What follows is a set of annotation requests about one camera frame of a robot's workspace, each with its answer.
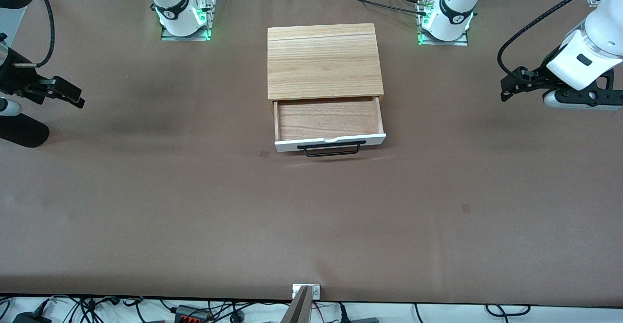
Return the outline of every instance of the brown table surface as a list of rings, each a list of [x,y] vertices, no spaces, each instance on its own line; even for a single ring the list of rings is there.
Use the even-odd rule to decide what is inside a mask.
[[[210,42],[161,42],[149,0],[51,0],[40,74],[87,104],[20,100],[51,138],[0,142],[1,290],[623,304],[623,115],[500,102],[499,46],[558,1],[481,0],[469,47],[436,47],[352,0],[223,0]],[[543,21],[508,66],[538,66],[590,10]],[[385,143],[276,153],[267,28],[352,22],[376,26]],[[38,0],[14,48],[37,61],[48,32]]]

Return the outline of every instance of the wooden cabinet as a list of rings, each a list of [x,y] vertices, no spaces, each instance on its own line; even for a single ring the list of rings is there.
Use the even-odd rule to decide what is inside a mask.
[[[268,99],[278,152],[353,153],[385,139],[374,24],[268,29]]]

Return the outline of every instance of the metal post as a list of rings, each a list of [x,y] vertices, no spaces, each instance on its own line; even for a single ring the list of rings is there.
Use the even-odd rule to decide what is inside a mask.
[[[294,300],[285,311],[281,323],[309,323],[310,314],[312,312],[313,288],[311,286],[302,286]]]

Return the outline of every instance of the drawer handle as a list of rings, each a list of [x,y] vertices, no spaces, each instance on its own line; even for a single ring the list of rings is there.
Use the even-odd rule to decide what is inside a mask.
[[[305,155],[310,158],[313,157],[333,157],[334,155],[349,155],[349,154],[357,154],[361,145],[365,144],[365,141],[355,141],[355,142],[344,142],[344,143],[322,143],[322,144],[310,144],[310,145],[299,145],[296,149],[302,149]],[[318,149],[318,148],[341,148],[347,146],[356,146],[355,149],[352,150],[341,150],[338,152],[325,152],[325,153],[310,153],[308,149]]]

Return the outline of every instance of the black cylinder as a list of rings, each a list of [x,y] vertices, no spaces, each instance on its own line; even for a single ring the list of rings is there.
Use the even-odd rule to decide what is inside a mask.
[[[35,148],[42,145],[49,135],[46,125],[27,115],[0,116],[0,138],[7,141]]]

